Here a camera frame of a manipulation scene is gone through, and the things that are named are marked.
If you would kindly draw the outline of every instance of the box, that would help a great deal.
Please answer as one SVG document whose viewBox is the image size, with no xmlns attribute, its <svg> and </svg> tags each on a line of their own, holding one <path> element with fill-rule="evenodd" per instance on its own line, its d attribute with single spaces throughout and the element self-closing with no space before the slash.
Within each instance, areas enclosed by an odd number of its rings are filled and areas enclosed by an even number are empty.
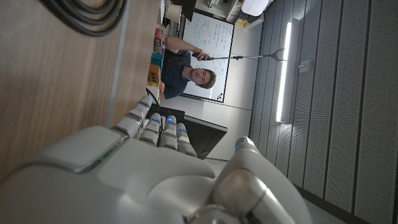
<svg viewBox="0 0 398 224">
<path fill-rule="evenodd" d="M 161 74 L 160 67 L 154 64 L 150 64 L 148 72 L 148 82 L 159 83 L 160 74 Z"/>
<path fill-rule="evenodd" d="M 150 58 L 150 63 L 157 65 L 160 67 L 160 69 L 162 69 L 163 67 L 163 55 L 161 54 L 157 54 L 157 53 L 153 53 L 152 57 Z"/>
<path fill-rule="evenodd" d="M 156 28 L 154 47 L 156 53 L 162 53 L 163 51 L 163 30 Z"/>
</svg>

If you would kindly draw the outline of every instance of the wooden surface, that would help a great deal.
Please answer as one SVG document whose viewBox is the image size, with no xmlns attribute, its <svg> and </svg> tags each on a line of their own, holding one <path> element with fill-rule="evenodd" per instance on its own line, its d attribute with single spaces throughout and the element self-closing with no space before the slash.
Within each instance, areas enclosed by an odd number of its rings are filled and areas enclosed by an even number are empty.
<svg viewBox="0 0 398 224">
<path fill-rule="evenodd" d="M 145 94 L 158 10 L 159 0 L 130 5 L 112 124 Z M 45 146 L 105 126 L 122 23 L 87 37 L 38 0 L 0 1 L 0 21 L 1 179 Z"/>
</svg>

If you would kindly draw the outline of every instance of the man's arm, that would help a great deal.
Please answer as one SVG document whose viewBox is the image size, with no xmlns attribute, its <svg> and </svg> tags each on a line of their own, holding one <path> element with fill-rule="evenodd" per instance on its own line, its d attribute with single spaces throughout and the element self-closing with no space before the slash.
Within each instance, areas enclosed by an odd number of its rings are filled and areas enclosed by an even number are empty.
<svg viewBox="0 0 398 224">
<path fill-rule="evenodd" d="M 166 38 L 166 47 L 171 52 L 177 54 L 179 50 L 189 50 L 197 55 L 197 59 L 200 61 L 203 57 L 205 59 L 211 58 L 208 54 L 206 54 L 202 49 L 195 47 L 188 42 L 179 39 L 178 37 L 167 37 Z"/>
</svg>

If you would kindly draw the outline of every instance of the whiteboard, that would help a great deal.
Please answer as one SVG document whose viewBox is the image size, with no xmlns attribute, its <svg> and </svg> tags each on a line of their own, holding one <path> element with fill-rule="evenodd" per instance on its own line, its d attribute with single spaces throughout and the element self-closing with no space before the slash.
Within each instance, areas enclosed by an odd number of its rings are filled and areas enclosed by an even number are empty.
<svg viewBox="0 0 398 224">
<path fill-rule="evenodd" d="M 192 22 L 185 21 L 182 39 L 204 50 L 211 57 L 229 57 L 233 32 L 234 25 L 194 12 Z M 207 68 L 214 71 L 217 76 L 216 83 L 207 90 L 188 82 L 183 95 L 223 103 L 228 65 L 228 59 L 199 62 L 191 56 L 192 68 Z"/>
</svg>

